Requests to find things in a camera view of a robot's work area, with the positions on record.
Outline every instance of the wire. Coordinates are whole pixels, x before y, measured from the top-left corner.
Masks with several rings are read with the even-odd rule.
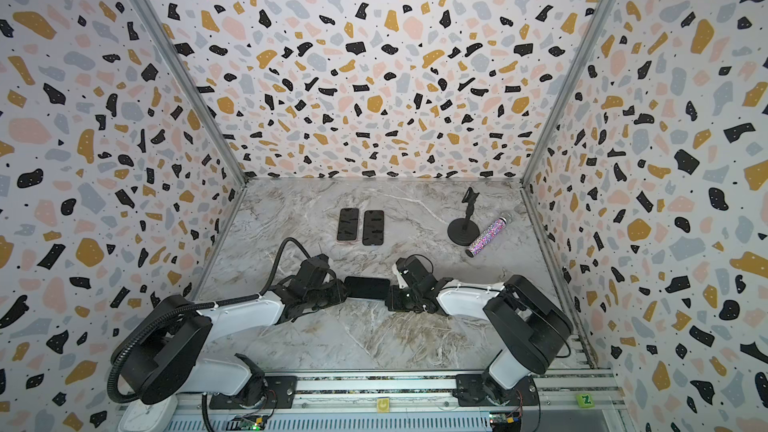
[[[433,273],[435,271],[435,264],[432,264],[432,261],[429,260],[429,257],[427,257],[426,255],[410,254],[408,257],[406,257],[406,261],[408,261],[408,259],[411,258],[411,257],[424,257],[425,259],[427,259],[427,262],[429,262],[429,265],[432,266],[432,270],[429,271],[429,273],[431,274],[431,273]]]
[[[203,426],[208,432],[215,432],[214,426],[210,424],[210,418],[208,417],[208,394],[203,392],[201,395],[203,401],[200,403],[200,409],[203,411]]]
[[[149,322],[146,327],[136,332],[135,335],[126,343],[125,347],[120,350],[112,362],[112,369],[110,369],[109,375],[107,376],[107,396],[109,396],[109,399],[116,404],[127,404],[128,402],[133,402],[134,400],[139,399],[138,394],[135,392],[131,394],[123,394],[120,392],[118,389],[118,379],[120,378],[120,372],[122,371],[123,366],[125,366],[125,362],[128,361],[130,352],[134,350],[137,345],[144,342],[150,335],[152,335],[153,332],[157,331],[159,328],[167,326],[172,322],[176,322],[180,317],[183,317],[186,314],[207,308],[214,308],[216,306],[223,307],[226,305],[234,305],[240,304],[242,302],[253,301],[264,295],[264,293],[266,293],[266,291],[269,290],[270,286],[272,285],[272,281],[274,280],[275,273],[277,271],[277,266],[280,264],[280,258],[283,256],[283,249],[288,242],[293,242],[296,244],[302,253],[307,258],[310,258],[310,254],[306,251],[304,246],[299,243],[299,241],[293,237],[286,237],[283,240],[283,243],[280,244],[280,248],[277,249],[277,254],[275,255],[274,263],[272,264],[270,276],[267,279],[266,284],[264,284],[264,287],[261,289],[261,292],[258,294],[244,295],[243,297],[237,298],[226,298],[216,302],[203,302],[201,304],[182,305],[181,307],[175,308],[172,311],[168,311],[165,314],[162,314],[152,322]]]

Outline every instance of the black speckle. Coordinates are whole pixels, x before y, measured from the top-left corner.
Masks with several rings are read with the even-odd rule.
[[[725,193],[717,187],[710,187],[710,204],[717,210],[728,210],[725,202]]]

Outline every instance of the green sticker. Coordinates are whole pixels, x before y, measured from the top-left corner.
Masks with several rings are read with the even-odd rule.
[[[576,396],[576,401],[578,402],[578,406],[582,409],[590,409],[594,407],[594,402],[592,401],[592,396],[590,394],[578,394]]]

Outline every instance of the phone screen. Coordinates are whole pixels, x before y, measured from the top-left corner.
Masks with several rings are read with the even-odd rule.
[[[362,216],[362,244],[381,245],[384,243],[384,211],[366,210]]]
[[[360,220],[360,209],[342,208],[339,214],[339,228],[336,231],[336,240],[350,242],[357,240],[357,223]]]

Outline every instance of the black smartphone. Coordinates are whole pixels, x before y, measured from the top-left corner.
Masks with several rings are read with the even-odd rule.
[[[339,228],[336,230],[336,240],[339,242],[357,240],[357,223],[359,220],[359,208],[342,208],[339,213]]]
[[[384,211],[366,210],[362,216],[362,244],[381,245],[384,243]]]
[[[389,293],[388,278],[355,277],[344,279],[348,298],[366,298],[372,301],[385,301]]]

